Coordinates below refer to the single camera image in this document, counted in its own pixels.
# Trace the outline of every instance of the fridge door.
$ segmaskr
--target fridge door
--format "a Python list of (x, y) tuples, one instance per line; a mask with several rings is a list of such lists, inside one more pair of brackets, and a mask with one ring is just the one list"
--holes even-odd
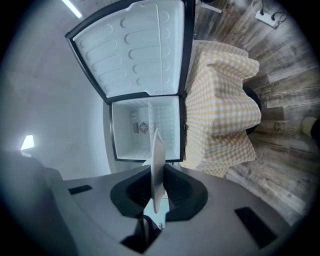
[(181, 95), (194, 11), (194, 0), (121, 0), (97, 11), (65, 37), (105, 102)]

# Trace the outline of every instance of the fridge fan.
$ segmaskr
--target fridge fan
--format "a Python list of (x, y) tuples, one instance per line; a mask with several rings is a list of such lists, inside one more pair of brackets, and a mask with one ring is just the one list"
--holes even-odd
[(149, 130), (149, 125), (145, 122), (140, 123), (139, 125), (139, 131), (142, 133), (146, 133)]

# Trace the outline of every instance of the checkered cloth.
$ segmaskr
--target checkered cloth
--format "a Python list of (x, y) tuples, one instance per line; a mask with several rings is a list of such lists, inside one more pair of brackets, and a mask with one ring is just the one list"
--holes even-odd
[(255, 159), (246, 129), (261, 112), (243, 91), (259, 71), (248, 53), (219, 42), (193, 41), (186, 83), (186, 145), (183, 167), (223, 177), (228, 167)]

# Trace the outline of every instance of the fridge door liner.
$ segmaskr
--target fridge door liner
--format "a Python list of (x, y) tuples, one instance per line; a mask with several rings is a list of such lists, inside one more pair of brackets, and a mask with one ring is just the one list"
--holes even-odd
[(72, 38), (107, 98), (178, 93), (184, 11), (181, 0), (139, 1)]

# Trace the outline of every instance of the black slot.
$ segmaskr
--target black slot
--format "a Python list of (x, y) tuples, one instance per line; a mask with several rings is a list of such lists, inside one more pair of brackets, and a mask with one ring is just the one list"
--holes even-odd
[(82, 193), (88, 190), (92, 190), (92, 187), (89, 185), (77, 186), (68, 189), (71, 195)]
[(260, 249), (277, 239), (277, 236), (249, 207), (243, 207), (234, 211)]

